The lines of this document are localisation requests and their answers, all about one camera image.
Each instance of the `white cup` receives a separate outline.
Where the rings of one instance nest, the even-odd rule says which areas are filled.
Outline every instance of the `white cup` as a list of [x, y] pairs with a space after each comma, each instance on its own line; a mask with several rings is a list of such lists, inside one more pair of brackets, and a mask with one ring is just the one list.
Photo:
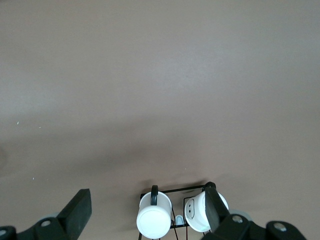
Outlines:
[[[224, 196], [218, 193], [225, 207], [229, 209]], [[200, 233], [210, 230], [210, 225], [206, 216], [206, 192], [203, 191], [197, 196], [191, 197], [184, 206], [184, 215], [190, 227]]]
[[160, 239], [165, 236], [171, 226], [172, 204], [167, 195], [158, 192], [156, 205], [151, 205], [151, 192], [140, 200], [136, 225], [139, 232], [149, 239]]

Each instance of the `bolt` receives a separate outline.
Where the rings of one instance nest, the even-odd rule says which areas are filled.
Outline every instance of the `bolt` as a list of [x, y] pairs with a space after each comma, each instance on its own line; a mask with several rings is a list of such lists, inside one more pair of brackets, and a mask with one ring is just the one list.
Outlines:
[[240, 216], [238, 216], [238, 215], [234, 215], [234, 216], [232, 217], [232, 220], [233, 220], [234, 222], [238, 223], [238, 224], [241, 224], [241, 223], [244, 222], [243, 219], [242, 219]]
[[41, 223], [41, 227], [48, 226], [48, 225], [50, 225], [50, 223], [51, 223], [50, 220], [43, 221], [43, 222]]
[[0, 236], [5, 235], [7, 233], [6, 230], [0, 230]]
[[280, 222], [276, 222], [275, 224], [273, 224], [273, 226], [274, 226], [276, 229], [278, 229], [279, 231], [281, 231], [281, 232], [287, 231], [286, 226], [283, 225], [283, 224], [280, 223]]

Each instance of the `wire rack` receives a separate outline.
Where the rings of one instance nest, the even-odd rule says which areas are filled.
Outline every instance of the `wire rack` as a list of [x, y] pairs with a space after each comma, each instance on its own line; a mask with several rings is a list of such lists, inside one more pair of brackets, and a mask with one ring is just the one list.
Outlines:
[[[161, 191], [162, 193], [164, 194], [168, 194], [168, 193], [177, 193], [177, 192], [182, 192], [182, 191], [188, 191], [188, 190], [195, 190], [195, 189], [202, 189], [202, 191], [205, 190], [205, 185], [198, 185], [198, 186], [190, 186], [190, 187], [183, 187], [183, 188], [176, 188], [176, 189], [170, 189], [170, 190], [165, 190], [165, 191]], [[146, 193], [142, 193], [140, 195], [140, 199], [142, 199], [142, 197], [147, 194]], [[182, 209], [185, 208], [185, 205], [186, 205], [186, 200], [187, 199], [190, 199], [190, 198], [193, 198], [194, 196], [188, 196], [188, 197], [185, 197], [183, 199], [183, 206], [182, 206]], [[178, 234], [177, 234], [177, 230], [178, 228], [185, 228], [185, 239], [188, 240], [188, 227], [190, 226], [187, 221], [186, 221], [186, 216], [185, 216], [185, 211], [183, 211], [183, 224], [182, 225], [176, 225], [176, 215], [175, 215], [175, 211], [174, 211], [174, 206], [172, 205], [172, 215], [173, 215], [173, 219], [171, 219], [171, 226], [170, 226], [170, 230], [174, 230], [174, 233], [175, 233], [175, 237], [176, 237], [176, 240], [179, 240], [178, 238]], [[139, 232], [139, 237], [138, 237], [138, 240], [142, 240], [142, 234], [141, 232]]]

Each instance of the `beige tabletop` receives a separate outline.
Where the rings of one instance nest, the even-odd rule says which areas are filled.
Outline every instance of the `beige tabletop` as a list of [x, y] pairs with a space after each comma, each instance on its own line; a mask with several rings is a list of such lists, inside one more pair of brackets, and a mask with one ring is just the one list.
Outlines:
[[138, 239], [140, 193], [212, 181], [258, 225], [317, 239], [319, 12], [318, 0], [0, 0], [0, 226], [21, 232], [89, 188], [79, 239]]

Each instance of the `screw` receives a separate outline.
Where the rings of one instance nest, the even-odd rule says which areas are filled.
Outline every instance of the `screw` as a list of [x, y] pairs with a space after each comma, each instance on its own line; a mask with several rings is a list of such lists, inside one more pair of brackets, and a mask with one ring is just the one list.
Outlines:
[[43, 222], [41, 223], [41, 227], [48, 226], [48, 225], [50, 225], [50, 223], [51, 223], [50, 220], [43, 221]]
[[241, 218], [240, 216], [238, 216], [238, 215], [234, 215], [234, 216], [232, 217], [232, 220], [233, 220], [234, 222], [238, 223], [238, 224], [241, 224], [241, 223], [244, 222], [244, 221], [242, 220], [242, 218]]
[[0, 230], [0, 236], [5, 235], [7, 233], [6, 230]]
[[281, 232], [287, 231], [286, 226], [283, 225], [283, 224], [280, 223], [280, 222], [276, 222], [275, 224], [273, 224], [273, 226], [274, 226], [276, 229], [278, 229], [279, 231], [281, 231]]

